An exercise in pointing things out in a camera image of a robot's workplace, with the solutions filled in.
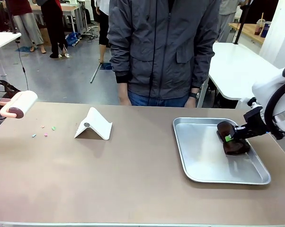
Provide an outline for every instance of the jacket pocket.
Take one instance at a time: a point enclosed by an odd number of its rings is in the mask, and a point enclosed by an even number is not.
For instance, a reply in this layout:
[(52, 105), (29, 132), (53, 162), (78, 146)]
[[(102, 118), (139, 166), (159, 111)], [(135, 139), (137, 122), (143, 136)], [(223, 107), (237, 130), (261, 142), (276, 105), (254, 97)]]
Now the jacket pocket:
[(153, 49), (132, 44), (130, 48), (130, 70), (133, 84), (149, 84), (152, 71)]
[(176, 50), (176, 65), (174, 66), (173, 84), (176, 87), (190, 87), (192, 78), (192, 60), (194, 58), (193, 44), (184, 44)]
[(182, 45), (176, 50), (177, 63), (187, 63), (194, 57), (194, 46)]
[(153, 61), (153, 48), (146, 48), (143, 44), (132, 44), (130, 55), (140, 61)]

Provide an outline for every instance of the floor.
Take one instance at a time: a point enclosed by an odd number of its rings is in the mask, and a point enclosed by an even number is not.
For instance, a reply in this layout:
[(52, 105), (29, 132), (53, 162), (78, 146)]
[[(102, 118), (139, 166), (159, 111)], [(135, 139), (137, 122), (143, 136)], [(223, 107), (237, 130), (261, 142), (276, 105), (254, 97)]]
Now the floor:
[[(26, 90), (26, 79), (22, 71), (17, 45), (14, 42), (0, 48), (0, 62), (7, 74), (3, 75), (0, 66), (0, 79), (5, 79), (20, 90)], [(37, 93), (39, 101), (61, 103), (85, 103), (91, 105), (118, 105), (117, 85), (112, 71), (99, 70), (93, 83), (90, 78), (98, 66), (98, 40), (80, 41), (75, 47), (69, 47), (69, 59), (53, 60), (39, 50), (34, 53), (21, 53), (20, 57), (26, 70), (28, 87)], [(109, 61), (110, 52), (105, 61)], [(205, 97), (204, 108), (213, 105), (214, 93)], [(285, 139), (278, 142), (285, 151)]]

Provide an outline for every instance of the cup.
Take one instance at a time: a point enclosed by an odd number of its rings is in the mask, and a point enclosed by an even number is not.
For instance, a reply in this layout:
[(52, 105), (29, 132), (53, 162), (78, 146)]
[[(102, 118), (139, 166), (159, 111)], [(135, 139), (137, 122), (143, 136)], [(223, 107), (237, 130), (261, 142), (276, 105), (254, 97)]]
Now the cup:
[(261, 30), (263, 29), (263, 27), (265, 26), (265, 19), (259, 19), (258, 22), (256, 23), (256, 28), (255, 28), (255, 35), (259, 35), (261, 33)]

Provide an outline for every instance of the watch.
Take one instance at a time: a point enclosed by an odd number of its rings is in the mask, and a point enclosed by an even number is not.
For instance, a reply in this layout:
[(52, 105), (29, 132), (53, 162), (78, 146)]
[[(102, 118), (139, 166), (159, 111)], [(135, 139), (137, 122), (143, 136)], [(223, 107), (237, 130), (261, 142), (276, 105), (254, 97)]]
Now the watch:
[(192, 92), (190, 92), (190, 94), (189, 94), (189, 97), (192, 97), (192, 98), (199, 98), (199, 92), (198, 93), (192, 93)]

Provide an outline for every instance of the small colored piece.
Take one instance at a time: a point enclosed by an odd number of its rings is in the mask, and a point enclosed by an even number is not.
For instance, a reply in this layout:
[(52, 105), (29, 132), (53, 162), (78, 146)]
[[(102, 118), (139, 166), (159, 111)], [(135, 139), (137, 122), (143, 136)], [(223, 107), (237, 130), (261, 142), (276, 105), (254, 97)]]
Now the small colored piece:
[(231, 135), (228, 135), (225, 137), (225, 140), (226, 140), (226, 142), (229, 142), (229, 141), (233, 140), (233, 138), (231, 138)]

